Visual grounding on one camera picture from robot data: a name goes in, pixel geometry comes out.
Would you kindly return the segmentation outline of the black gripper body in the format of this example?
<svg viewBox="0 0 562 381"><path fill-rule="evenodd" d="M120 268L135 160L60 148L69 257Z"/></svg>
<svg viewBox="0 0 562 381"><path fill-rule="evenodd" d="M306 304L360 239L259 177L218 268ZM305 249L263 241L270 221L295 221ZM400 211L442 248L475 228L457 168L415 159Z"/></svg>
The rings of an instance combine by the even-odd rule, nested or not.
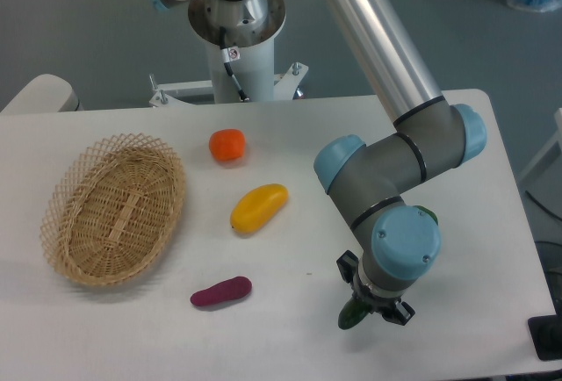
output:
<svg viewBox="0 0 562 381"><path fill-rule="evenodd" d="M366 306L369 312L390 312L402 302L400 296L377 291L372 284L365 284L359 276L354 276L350 283L351 298Z"/></svg>

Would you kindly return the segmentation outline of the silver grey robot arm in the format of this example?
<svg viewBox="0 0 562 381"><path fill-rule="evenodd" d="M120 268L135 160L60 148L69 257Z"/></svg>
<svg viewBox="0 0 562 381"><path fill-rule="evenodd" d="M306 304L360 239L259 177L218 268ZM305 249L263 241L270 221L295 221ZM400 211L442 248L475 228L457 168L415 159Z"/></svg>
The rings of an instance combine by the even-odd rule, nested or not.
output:
<svg viewBox="0 0 562 381"><path fill-rule="evenodd" d="M441 248L436 215L407 205L402 194L477 156L486 126L470 106L451 105L388 0L326 0L394 133L372 145L355 135L330 142L313 168L363 253L337 261L351 299L338 325L371 313L398 325L414 309L404 292ZM272 43L285 23L283 0L150 0L159 11L187 4L192 30L207 45L216 103L281 98Z"/></svg>

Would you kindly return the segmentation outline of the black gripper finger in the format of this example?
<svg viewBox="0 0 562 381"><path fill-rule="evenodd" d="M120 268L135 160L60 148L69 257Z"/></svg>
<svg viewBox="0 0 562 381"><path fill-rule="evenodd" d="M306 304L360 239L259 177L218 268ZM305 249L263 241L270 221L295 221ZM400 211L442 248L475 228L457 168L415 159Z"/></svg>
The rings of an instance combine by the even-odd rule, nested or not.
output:
<svg viewBox="0 0 562 381"><path fill-rule="evenodd" d="M357 273L357 267L359 264L359 259L350 250L346 250L337 260L336 265L342 276L342 280L346 284L352 284L355 274Z"/></svg>
<svg viewBox="0 0 562 381"><path fill-rule="evenodd" d="M406 302L396 301L381 312L387 322L396 325L406 325L414 317L414 309Z"/></svg>

